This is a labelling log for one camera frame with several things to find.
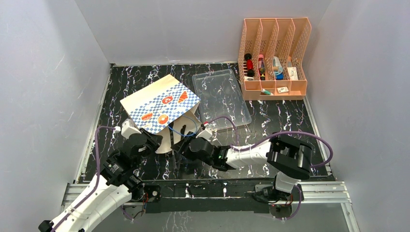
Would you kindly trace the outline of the clear plastic tray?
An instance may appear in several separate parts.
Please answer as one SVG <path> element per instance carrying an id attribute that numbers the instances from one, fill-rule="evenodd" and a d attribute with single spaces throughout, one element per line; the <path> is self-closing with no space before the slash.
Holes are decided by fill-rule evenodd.
<path id="1" fill-rule="evenodd" d="M 237 128 L 251 123 L 247 104 L 232 70 L 195 74 L 192 81 L 195 94 L 201 99 L 200 119 L 210 123 L 212 131 L 226 131 L 233 127 L 228 120 L 217 119 L 220 116 L 229 117 Z"/>

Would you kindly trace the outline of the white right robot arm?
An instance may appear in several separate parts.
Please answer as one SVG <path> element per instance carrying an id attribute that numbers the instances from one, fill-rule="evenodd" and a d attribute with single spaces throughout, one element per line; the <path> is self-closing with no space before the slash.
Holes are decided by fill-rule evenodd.
<path id="1" fill-rule="evenodd" d="M 257 190 L 252 197 L 258 202 L 276 203 L 287 200 L 299 181 L 310 178 L 312 147 L 291 134 L 273 133 L 248 146 L 216 146 L 201 134 L 190 133 L 172 143 L 171 150 L 223 172 L 246 165 L 270 164 L 278 171 L 272 186 Z"/>

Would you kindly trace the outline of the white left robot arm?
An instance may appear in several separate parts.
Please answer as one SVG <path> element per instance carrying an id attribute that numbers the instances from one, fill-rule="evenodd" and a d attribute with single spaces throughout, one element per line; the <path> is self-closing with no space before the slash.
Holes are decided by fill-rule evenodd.
<path id="1" fill-rule="evenodd" d="M 90 232 L 123 204 L 160 200 L 161 188 L 147 185 L 136 174 L 141 158 L 155 154 L 162 136 L 138 129 L 97 169 L 89 185 L 60 215 L 44 220 L 41 232 Z"/>

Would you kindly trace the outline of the checkered paper bread bag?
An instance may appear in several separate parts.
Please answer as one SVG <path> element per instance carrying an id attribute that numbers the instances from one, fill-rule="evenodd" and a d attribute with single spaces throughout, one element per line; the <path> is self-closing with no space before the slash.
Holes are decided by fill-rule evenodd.
<path id="1" fill-rule="evenodd" d="M 163 154 L 171 151 L 171 141 L 180 141 L 180 129 L 197 132 L 201 122 L 194 115 L 200 98 L 172 75 L 153 82 L 141 90 L 123 98 L 120 103 L 135 127 L 161 135 L 162 144 L 156 151 Z"/>

